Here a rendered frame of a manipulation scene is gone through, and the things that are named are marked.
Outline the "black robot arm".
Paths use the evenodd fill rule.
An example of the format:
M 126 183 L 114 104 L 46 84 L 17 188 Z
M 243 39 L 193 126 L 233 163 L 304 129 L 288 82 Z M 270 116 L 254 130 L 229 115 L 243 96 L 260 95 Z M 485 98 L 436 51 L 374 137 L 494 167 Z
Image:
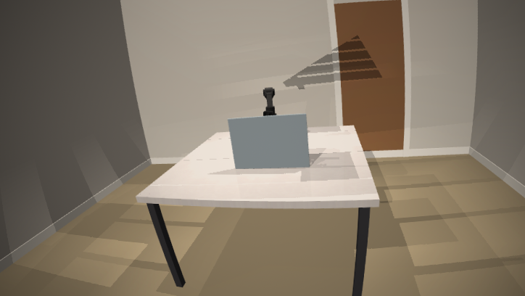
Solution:
M 266 110 L 274 111 L 274 115 L 277 115 L 275 113 L 275 106 L 273 106 L 274 95 L 275 95 L 275 89 L 273 89 L 273 87 L 267 87 L 263 89 L 263 96 L 267 99 L 267 107 L 265 107 Z

